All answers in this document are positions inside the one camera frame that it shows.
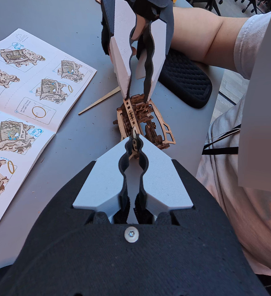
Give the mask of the thin wooden stick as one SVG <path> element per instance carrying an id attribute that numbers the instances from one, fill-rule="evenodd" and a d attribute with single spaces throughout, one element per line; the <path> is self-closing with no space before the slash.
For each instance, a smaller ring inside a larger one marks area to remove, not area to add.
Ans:
<path id="1" fill-rule="evenodd" d="M 84 110 L 79 112 L 78 115 L 81 115 L 82 113 L 84 113 L 87 110 L 93 108 L 94 106 L 98 105 L 99 103 L 103 102 L 104 100 L 108 99 L 109 97 L 115 95 L 118 92 L 120 92 L 120 87 L 119 86 L 116 87 L 115 89 L 113 89 L 112 91 L 110 91 L 109 93 L 107 93 L 106 95 L 104 95 L 102 98 L 100 98 L 97 101 L 95 101 L 94 103 L 92 103 L 91 105 L 89 105 L 88 107 L 86 107 Z"/>

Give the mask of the person's right hand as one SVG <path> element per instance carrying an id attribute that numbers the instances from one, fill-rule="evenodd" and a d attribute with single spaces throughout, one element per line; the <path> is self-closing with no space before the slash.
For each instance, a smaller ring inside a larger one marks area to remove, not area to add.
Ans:
<path id="1" fill-rule="evenodd" d="M 137 25 L 136 25 L 135 31 L 132 35 L 132 38 L 131 38 L 132 43 L 139 39 L 140 35 L 143 33 L 144 29 L 147 27 L 147 21 L 148 21 L 147 19 L 145 19 L 144 17 L 137 14 Z M 113 59 L 112 59 L 112 55 L 111 55 L 111 51 L 110 51 L 109 31 L 108 31 L 108 27 L 107 27 L 107 24 L 106 24 L 106 21 L 104 20 L 104 18 L 102 19 L 101 23 L 103 25 L 103 29 L 102 29 L 102 33 L 101 33 L 102 47 L 103 47 L 105 54 L 109 55 L 111 62 L 113 64 Z"/>

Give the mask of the wooden mechanical model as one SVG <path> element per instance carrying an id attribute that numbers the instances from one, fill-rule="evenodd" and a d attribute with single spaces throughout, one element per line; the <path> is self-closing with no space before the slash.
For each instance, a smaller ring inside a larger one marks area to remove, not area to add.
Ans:
<path id="1" fill-rule="evenodd" d="M 152 100 L 144 101 L 144 94 L 124 99 L 117 108 L 117 120 L 113 124 L 119 125 L 121 140 L 133 136 L 136 131 L 161 150 L 176 144 L 169 125 Z"/>

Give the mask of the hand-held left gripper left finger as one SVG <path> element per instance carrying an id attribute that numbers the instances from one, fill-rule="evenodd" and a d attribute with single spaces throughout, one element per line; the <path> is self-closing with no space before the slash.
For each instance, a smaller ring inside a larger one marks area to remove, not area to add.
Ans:
<path id="1" fill-rule="evenodd" d="M 111 223 L 128 202 L 125 170 L 129 166 L 130 137 L 99 157 L 78 193 L 73 207 L 104 212 Z"/>

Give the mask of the illustrated instruction booklet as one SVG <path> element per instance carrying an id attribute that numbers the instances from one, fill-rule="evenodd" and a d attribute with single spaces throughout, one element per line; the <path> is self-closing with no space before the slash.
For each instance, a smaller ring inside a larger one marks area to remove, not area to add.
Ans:
<path id="1" fill-rule="evenodd" d="M 0 41 L 0 220 L 95 73 L 22 29 Z"/>

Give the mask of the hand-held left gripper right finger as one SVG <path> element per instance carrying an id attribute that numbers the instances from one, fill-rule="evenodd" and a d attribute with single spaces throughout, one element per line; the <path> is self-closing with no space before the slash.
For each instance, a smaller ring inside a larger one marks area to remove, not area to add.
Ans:
<path id="1" fill-rule="evenodd" d="M 188 209 L 193 203 L 172 159 L 154 144 L 137 134 L 140 176 L 135 215 L 139 224 L 153 224 L 162 212 Z"/>

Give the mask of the black padded wrist rest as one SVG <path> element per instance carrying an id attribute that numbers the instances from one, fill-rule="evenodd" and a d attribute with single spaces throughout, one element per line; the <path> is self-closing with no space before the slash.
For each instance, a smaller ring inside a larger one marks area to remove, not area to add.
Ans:
<path id="1" fill-rule="evenodd" d="M 183 53 L 170 48 L 158 81 L 189 106 L 204 107 L 212 92 L 209 77 Z"/>

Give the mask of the person's right forearm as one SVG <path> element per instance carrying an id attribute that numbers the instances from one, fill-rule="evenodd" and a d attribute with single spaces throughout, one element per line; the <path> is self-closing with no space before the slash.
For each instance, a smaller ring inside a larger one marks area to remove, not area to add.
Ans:
<path id="1" fill-rule="evenodd" d="M 190 60 L 237 72 L 234 46 L 248 18 L 221 17 L 201 8 L 173 8 L 171 47 Z"/>

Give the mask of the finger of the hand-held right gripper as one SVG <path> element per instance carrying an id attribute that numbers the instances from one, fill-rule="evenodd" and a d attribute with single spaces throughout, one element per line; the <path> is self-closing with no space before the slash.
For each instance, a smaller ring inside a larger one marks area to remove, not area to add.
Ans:
<path id="1" fill-rule="evenodd" d="M 114 35 L 110 39 L 111 56 L 123 98 L 129 95 L 132 49 L 131 36 L 136 27 L 136 14 L 124 0 L 115 0 Z"/>
<path id="2" fill-rule="evenodd" d="M 151 98 L 166 58 L 166 27 L 162 20 L 151 21 L 142 35 L 145 49 L 138 60 L 136 79 L 145 77 L 145 102 Z"/>

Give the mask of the black and red office chair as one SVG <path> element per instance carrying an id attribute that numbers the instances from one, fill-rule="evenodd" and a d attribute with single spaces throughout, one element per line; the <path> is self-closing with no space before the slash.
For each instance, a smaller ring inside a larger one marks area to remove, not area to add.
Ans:
<path id="1" fill-rule="evenodd" d="M 257 14 L 257 10 L 260 10 L 264 14 L 271 11 L 271 0 L 249 0 L 248 5 L 242 10 L 242 13 L 245 13 L 250 5 L 252 6 L 251 13 L 255 12 Z"/>

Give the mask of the grey desk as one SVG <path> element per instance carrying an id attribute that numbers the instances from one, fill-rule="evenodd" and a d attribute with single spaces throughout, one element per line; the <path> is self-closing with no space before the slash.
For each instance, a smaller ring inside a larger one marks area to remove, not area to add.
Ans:
<path id="1" fill-rule="evenodd" d="M 0 40 L 21 28 L 97 69 L 0 222 L 0 268 L 14 262 L 37 217 L 60 188 L 120 140 L 113 125 L 122 101 L 120 94 L 78 115 L 118 86 L 110 58 L 101 47 L 101 19 L 96 1 L 0 2 Z M 176 140 L 176 145 L 164 152 L 194 177 L 224 73 L 222 68 L 196 64 L 213 86 L 205 107 L 191 108 L 162 84 L 157 84 L 152 96 Z"/>

